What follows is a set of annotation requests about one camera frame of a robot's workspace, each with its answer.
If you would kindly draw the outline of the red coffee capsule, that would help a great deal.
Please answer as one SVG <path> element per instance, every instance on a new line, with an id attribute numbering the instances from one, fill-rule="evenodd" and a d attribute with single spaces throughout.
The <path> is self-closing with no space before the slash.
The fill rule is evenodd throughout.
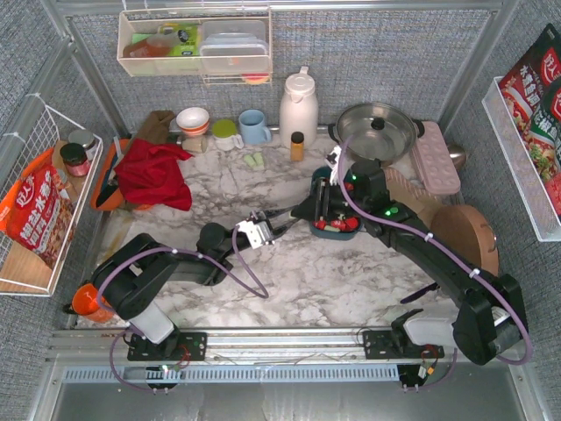
<path id="1" fill-rule="evenodd" d="M 359 226 L 360 221 L 357 218 L 346 218 L 342 220 L 341 231 L 354 232 L 358 230 Z"/>
<path id="2" fill-rule="evenodd" d="M 327 225 L 327 223 L 326 223 L 325 221 L 323 221 L 323 220 L 316 221 L 316 222 L 314 223 L 314 227 L 317 228 L 317 229 L 319 229 L 319 230 L 323 230 L 323 229 L 325 228 L 326 225 Z"/>

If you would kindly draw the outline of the teal storage basket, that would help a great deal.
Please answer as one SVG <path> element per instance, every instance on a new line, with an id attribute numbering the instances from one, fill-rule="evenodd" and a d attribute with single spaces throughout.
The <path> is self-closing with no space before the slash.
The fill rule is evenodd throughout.
<path id="1" fill-rule="evenodd" d="M 310 193 L 311 194 L 315 194 L 317 191 L 317 186 L 316 186 L 316 181 L 326 178 L 327 180 L 329 180 L 329 176 L 330 176 L 330 168 L 327 166 L 324 167 L 320 167 L 318 169 L 316 169 L 311 177 L 311 182 L 310 182 Z M 342 224 L 342 220 L 346 219 L 346 218 L 357 218 L 360 221 L 360 226 L 358 228 L 357 231 L 354 232 L 342 232 L 341 231 L 341 224 Z M 337 218 L 336 221 L 327 221 L 327 225 L 331 225 L 334 227 L 337 227 L 340 229 L 340 232 L 325 232 L 324 230 L 319 230 L 317 228 L 314 227 L 314 223 L 313 222 L 309 222 L 309 230 L 310 232 L 320 238 L 320 239 L 329 239 L 329 240 L 339 240 L 339 241 L 347 241 L 347 240 L 351 240 L 353 239 L 363 228 L 363 223 L 361 222 L 361 220 L 358 217 L 341 217 L 341 218 Z"/>

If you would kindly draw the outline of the red cloth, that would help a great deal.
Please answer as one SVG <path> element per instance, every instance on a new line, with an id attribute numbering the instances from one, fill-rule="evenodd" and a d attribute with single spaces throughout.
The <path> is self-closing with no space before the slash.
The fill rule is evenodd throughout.
<path id="1" fill-rule="evenodd" d="M 155 145 L 136 138 L 115 167 L 124 199 L 141 205 L 163 204 L 189 211 L 192 196 L 179 168 L 179 161 L 193 158 L 176 144 Z"/>

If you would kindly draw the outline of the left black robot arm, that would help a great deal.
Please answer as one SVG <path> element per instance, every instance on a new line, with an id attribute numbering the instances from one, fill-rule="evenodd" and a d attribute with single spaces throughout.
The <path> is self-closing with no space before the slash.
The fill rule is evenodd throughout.
<path id="1" fill-rule="evenodd" d="M 227 229 L 208 223 L 200 231 L 196 250 L 165 246 L 141 233 L 102 263 L 91 276 L 96 302 L 128 322 L 132 331 L 152 344 L 176 343 L 178 331 L 169 316 L 155 303 L 155 297 L 174 275 L 189 282 L 215 286 L 232 276 L 228 258 L 240 252 L 272 245 L 297 221 L 273 227 L 273 218 L 293 208 L 260 210 Z"/>

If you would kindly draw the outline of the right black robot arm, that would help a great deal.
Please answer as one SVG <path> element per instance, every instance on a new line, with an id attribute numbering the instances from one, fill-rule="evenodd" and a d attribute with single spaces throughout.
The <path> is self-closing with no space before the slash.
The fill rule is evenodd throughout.
<path id="1" fill-rule="evenodd" d="M 528 362 L 533 347 L 518 281 L 476 268 L 449 250 L 415 212 L 391 198 L 379 164 L 355 163 L 349 178 L 349 183 L 324 187 L 315 182 L 291 214 L 310 223 L 338 212 L 358 218 L 372 237 L 412 260 L 454 302 L 445 327 L 430 326 L 425 310 L 409 317 L 404 324 L 409 339 L 455 346 L 480 366 L 502 360 L 505 351 L 523 341 L 525 354 L 517 362 Z"/>

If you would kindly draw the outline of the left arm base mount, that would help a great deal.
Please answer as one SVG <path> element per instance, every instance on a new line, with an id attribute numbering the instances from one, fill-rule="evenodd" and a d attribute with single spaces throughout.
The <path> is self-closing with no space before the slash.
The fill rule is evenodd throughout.
<path id="1" fill-rule="evenodd" d="M 156 345 L 138 334 L 132 334 L 128 342 L 128 361 L 203 361 L 208 334 L 206 332 L 173 332 Z"/>

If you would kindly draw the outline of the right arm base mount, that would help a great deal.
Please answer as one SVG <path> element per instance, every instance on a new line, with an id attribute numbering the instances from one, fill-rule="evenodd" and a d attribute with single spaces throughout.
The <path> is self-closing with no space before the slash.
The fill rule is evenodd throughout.
<path id="1" fill-rule="evenodd" d="M 418 346 L 392 330 L 364 330 L 359 336 L 368 360 L 440 359 L 444 357 L 441 346 Z"/>

